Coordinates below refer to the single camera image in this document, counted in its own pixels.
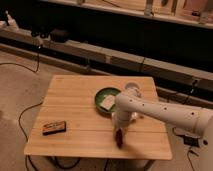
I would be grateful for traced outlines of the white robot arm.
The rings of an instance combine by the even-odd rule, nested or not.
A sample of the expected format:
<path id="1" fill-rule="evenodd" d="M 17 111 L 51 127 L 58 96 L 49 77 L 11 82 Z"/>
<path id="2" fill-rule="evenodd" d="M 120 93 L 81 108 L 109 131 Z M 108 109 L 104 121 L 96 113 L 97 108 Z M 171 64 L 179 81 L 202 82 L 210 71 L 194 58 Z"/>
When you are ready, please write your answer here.
<path id="1" fill-rule="evenodd" d="M 128 127 L 133 112 L 141 113 L 201 137 L 198 171 L 213 171 L 213 110 L 144 100 L 121 92 L 115 97 L 114 125 Z"/>

